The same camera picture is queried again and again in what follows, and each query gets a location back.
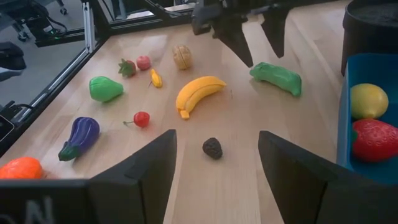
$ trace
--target toy lemon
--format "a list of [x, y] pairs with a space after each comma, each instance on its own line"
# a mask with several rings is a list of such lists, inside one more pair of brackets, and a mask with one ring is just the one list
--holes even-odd
[[386, 92], [373, 84], [363, 83], [351, 87], [351, 115], [355, 119], [381, 117], [387, 110]]

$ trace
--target wooden table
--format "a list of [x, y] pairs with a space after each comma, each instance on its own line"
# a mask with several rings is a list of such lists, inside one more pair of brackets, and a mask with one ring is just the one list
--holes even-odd
[[[286, 23], [285, 56], [278, 59], [253, 17], [243, 25], [254, 64], [269, 62], [301, 74], [303, 95], [254, 82], [249, 69], [211, 34], [194, 36], [190, 26], [176, 26], [110, 38], [32, 126], [0, 159], [38, 158], [47, 178], [92, 177], [117, 164], [168, 129], [177, 130], [178, 156], [165, 223], [283, 223], [265, 178], [257, 140], [273, 133], [330, 161], [335, 161], [344, 8], [348, 1], [296, 8]], [[172, 47], [189, 46], [194, 67], [177, 70]], [[118, 74], [121, 58], [149, 55], [164, 87], [150, 84], [149, 71], [130, 79]], [[125, 93], [107, 104], [90, 98], [88, 82], [107, 76]], [[187, 121], [175, 109], [180, 89], [189, 81], [215, 75], [228, 86], [203, 99]], [[150, 126], [126, 127], [134, 113], [151, 115]], [[79, 159], [59, 162], [57, 154], [79, 116], [99, 121], [101, 137]], [[224, 156], [212, 161], [201, 145], [220, 140]]]

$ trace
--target black container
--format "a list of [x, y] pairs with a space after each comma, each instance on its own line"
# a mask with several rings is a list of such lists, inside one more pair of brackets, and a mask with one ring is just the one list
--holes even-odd
[[342, 74], [352, 55], [398, 54], [398, 0], [354, 0], [346, 7], [343, 27]]

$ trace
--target blue plastic container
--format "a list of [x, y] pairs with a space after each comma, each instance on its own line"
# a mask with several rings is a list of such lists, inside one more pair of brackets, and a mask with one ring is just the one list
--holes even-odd
[[398, 127], [398, 55], [358, 54], [350, 57], [340, 98], [337, 164], [377, 182], [398, 184], [398, 156], [384, 162], [365, 163], [351, 154], [350, 88], [360, 83], [375, 84], [387, 93], [389, 106], [378, 120]]

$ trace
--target toy banana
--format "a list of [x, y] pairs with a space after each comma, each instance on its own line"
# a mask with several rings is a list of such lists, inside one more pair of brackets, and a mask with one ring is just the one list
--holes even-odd
[[151, 78], [152, 78], [152, 84], [154, 84], [154, 86], [155, 86], [156, 88], [162, 87], [162, 85], [163, 85], [163, 83], [162, 83], [162, 77], [160, 77], [160, 75], [158, 75], [154, 69], [152, 69], [152, 70], [150, 71], [150, 76], [151, 76]]
[[175, 102], [181, 117], [189, 119], [189, 113], [202, 98], [222, 90], [224, 86], [225, 82], [212, 76], [200, 77], [186, 84]]

